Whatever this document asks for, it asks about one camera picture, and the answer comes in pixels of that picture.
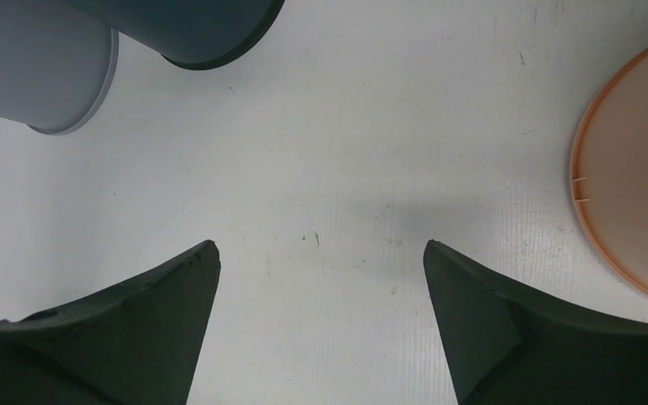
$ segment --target white cup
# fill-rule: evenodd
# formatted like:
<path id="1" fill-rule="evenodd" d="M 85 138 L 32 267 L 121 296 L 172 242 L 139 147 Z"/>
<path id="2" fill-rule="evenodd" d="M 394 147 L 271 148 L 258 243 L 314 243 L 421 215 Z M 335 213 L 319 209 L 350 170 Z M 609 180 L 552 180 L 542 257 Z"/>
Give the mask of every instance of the white cup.
<path id="1" fill-rule="evenodd" d="M 0 0 L 0 117 L 75 131 L 105 98 L 117 50 L 116 31 L 61 0 Z"/>

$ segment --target scuff mark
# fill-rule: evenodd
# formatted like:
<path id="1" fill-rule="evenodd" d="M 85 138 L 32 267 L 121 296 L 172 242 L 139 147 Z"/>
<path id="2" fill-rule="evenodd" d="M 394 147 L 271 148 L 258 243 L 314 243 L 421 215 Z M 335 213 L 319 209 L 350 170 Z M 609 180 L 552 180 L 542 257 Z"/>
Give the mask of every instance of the scuff mark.
<path id="1" fill-rule="evenodd" d="M 401 247 L 401 245 L 403 244 L 403 242 L 401 242 L 398 239 L 388 239 L 388 238 L 386 238 L 386 239 L 382 239 L 382 240 L 387 242 L 389 245 L 393 246 L 394 248 Z"/>

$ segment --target peach container lid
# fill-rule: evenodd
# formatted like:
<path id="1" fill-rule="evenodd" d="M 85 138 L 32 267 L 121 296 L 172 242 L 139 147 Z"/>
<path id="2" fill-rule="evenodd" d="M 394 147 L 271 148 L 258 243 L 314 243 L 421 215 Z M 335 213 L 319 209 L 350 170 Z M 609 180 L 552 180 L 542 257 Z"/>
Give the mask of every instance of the peach container lid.
<path id="1" fill-rule="evenodd" d="M 604 86 L 583 116 L 570 188 L 591 243 L 648 294 L 648 48 Z"/>

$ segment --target dark gray cylinder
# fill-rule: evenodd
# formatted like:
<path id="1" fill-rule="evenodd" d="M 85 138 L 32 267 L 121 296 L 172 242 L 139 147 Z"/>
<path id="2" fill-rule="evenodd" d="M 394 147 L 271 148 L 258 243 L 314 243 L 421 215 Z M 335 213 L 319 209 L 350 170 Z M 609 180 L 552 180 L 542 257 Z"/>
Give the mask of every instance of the dark gray cylinder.
<path id="1" fill-rule="evenodd" d="M 0 0 L 0 116 L 78 129 L 110 88 L 117 45 L 116 31 L 61 0 Z"/>
<path id="2" fill-rule="evenodd" d="M 65 0 L 175 65 L 204 70 L 234 61 L 269 30 L 284 0 Z"/>

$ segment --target white floor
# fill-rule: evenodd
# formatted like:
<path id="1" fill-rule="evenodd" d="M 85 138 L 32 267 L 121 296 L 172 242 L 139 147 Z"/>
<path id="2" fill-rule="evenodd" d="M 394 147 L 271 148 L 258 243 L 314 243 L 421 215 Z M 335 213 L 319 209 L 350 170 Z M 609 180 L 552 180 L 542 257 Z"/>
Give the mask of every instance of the white floor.
<path id="1" fill-rule="evenodd" d="M 0 319 L 212 239 L 191 404 L 453 404 L 429 239 L 648 321 L 565 182 L 582 111 L 647 45 L 648 0 L 289 0 L 212 72 L 123 39 L 82 130 L 1 124 Z"/>

